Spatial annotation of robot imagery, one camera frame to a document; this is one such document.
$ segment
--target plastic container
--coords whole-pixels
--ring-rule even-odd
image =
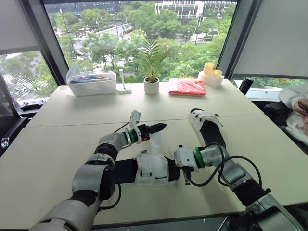
[[[214,88],[220,86],[224,78],[224,76],[220,76],[220,78],[207,76],[204,74],[203,71],[200,71],[198,75],[198,79],[202,80],[205,84]]]
[[[67,72],[66,82],[75,96],[116,93],[114,72],[82,72],[77,63]]]
[[[75,96],[101,95],[116,93],[116,74],[113,72],[99,73],[105,80],[88,83],[67,83]]]

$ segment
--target red plastic bag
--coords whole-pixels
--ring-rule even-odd
[[[205,88],[201,80],[177,79],[177,90],[169,91],[170,95],[205,96]]]

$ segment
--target white box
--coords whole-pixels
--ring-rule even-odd
[[[75,96],[116,93],[116,74],[114,72],[87,74],[87,75],[80,75],[79,77],[95,76],[95,75],[103,75],[105,76],[106,80],[102,79],[101,81],[95,81],[95,82],[89,82],[89,83],[70,83],[68,82],[67,84],[71,88]]]
[[[214,78],[211,76],[207,76],[204,74],[203,71],[199,72],[198,79],[202,80],[205,84],[211,86],[211,87],[218,87],[222,84],[222,81],[225,77],[220,76],[220,78]]]

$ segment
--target glass window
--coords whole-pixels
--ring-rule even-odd
[[[0,72],[14,100],[49,97],[57,88],[39,51],[0,55]]]
[[[237,77],[233,74],[231,82],[240,87],[245,77]],[[307,82],[303,79],[290,79],[290,78],[269,78],[269,77],[255,77],[250,90],[246,96],[251,100],[265,100],[277,101],[279,100],[279,92],[289,86],[298,86]]]
[[[84,71],[123,69],[126,82],[143,82],[141,56],[146,38],[166,54],[157,76],[197,78],[205,62],[217,64],[236,5],[213,9],[211,1],[45,4],[68,65]]]

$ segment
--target window frame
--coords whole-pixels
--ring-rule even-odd
[[[65,84],[64,78],[68,71],[68,65],[49,21],[44,4],[93,2],[93,0],[44,0],[44,2],[42,0],[19,1],[30,24],[33,24],[31,25],[33,32],[37,37],[41,51],[43,51],[43,57],[48,61],[47,64],[49,68],[53,70],[53,76],[57,84]],[[234,0],[217,0],[217,2],[233,1]],[[216,69],[222,70],[222,72],[225,73],[225,78],[229,80],[232,77],[262,1],[263,0],[236,0],[236,9],[216,67]],[[46,34],[50,33],[52,33],[53,36],[50,36],[50,38],[47,39]],[[55,59],[55,56],[59,54],[61,54],[61,59]]]
[[[68,72],[68,65],[44,5],[40,0],[18,0],[18,2],[36,37],[38,50],[41,52],[56,84],[58,86],[66,85],[65,77]]]

